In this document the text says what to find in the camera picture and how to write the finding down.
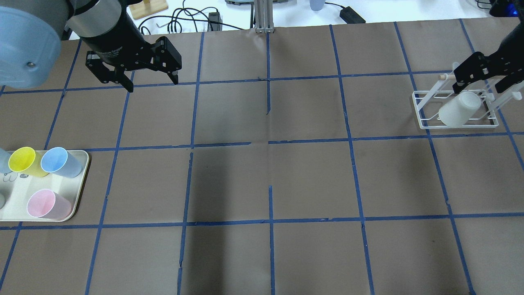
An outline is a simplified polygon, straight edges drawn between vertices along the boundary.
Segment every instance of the plastic cup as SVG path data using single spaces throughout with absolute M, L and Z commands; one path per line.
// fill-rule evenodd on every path
M 11 169 L 9 169 L 9 157 L 11 157 L 11 154 L 0 149 L 0 173 L 10 173 Z
M 41 189 L 27 202 L 27 213 L 32 217 L 60 220 L 71 213 L 71 202 L 50 189 Z
M 9 158 L 9 169 L 36 177 L 44 177 L 48 174 L 40 167 L 42 155 L 32 148 L 26 146 L 16 150 Z
M 309 0 L 309 7 L 313 11 L 319 11 L 324 7 L 325 0 Z
M 452 128 L 460 128 L 471 119 L 481 107 L 482 101 L 472 92 L 463 92 L 448 101 L 439 110 L 442 123 Z
M 4 195 L 0 194 L 0 209 L 4 207 L 4 204 L 5 204 L 5 197 Z
M 63 147 L 53 147 L 47 151 L 40 162 L 45 172 L 74 178 L 82 171 L 82 164 Z

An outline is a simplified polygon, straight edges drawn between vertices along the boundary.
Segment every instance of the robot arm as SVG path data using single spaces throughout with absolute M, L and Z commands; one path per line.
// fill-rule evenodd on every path
M 137 0 L 0 0 L 0 85 L 31 88 L 42 84 L 60 52 L 67 22 L 92 51 L 85 65 L 102 83 L 133 83 L 125 71 L 150 69 L 178 83 L 182 58 L 166 37 L 144 40 L 126 7 Z M 114 67 L 110 70 L 105 64 Z
M 509 2 L 509 0 L 496 0 L 492 3 L 498 3 L 497 1 Z M 495 85 L 498 93 L 502 93 L 512 85 L 524 80 L 524 54 L 522 53 L 524 0 L 513 0 L 513 4 L 521 23 L 502 41 L 496 52 L 490 56 L 475 52 L 453 71 L 457 80 L 453 85 L 455 93 L 460 93 L 476 81 L 486 80 L 494 76 L 504 76 Z

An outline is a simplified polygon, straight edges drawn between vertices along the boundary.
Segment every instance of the light blue cup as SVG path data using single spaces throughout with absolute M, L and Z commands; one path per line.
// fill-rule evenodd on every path
M 40 166 L 46 172 L 67 178 L 74 178 L 82 171 L 82 164 L 63 147 L 53 147 L 47 151 Z
M 0 173 L 11 173 L 9 157 L 11 157 L 10 153 L 0 149 Z
M 313 11 L 319 11 L 324 7 L 326 0 L 309 0 L 309 7 Z

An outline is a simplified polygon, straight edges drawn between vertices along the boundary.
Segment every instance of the power adapter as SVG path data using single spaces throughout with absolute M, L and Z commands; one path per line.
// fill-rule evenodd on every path
M 208 18 L 212 22 L 221 23 L 219 12 L 210 12 L 208 13 Z M 208 23 L 208 31 L 222 31 L 222 24 Z
M 365 24 L 366 20 L 363 19 L 356 11 L 351 7 L 346 7 L 340 11 L 340 18 L 343 19 L 347 24 Z

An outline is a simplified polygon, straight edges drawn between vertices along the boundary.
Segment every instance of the tray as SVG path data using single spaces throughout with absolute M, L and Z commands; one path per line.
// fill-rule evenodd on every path
M 46 151 L 37 152 L 43 155 Z M 68 152 L 82 164 L 82 171 L 75 178 L 66 178 L 52 173 L 45 177 L 34 177 L 17 172 L 0 174 L 2 177 L 0 193 L 5 196 L 5 205 L 0 209 L 0 222 L 64 222 L 74 215 L 91 159 L 86 151 L 71 150 Z M 27 213 L 27 202 L 31 195 L 44 188 L 57 192 L 71 202 L 73 209 L 66 218 L 61 220 L 35 218 Z

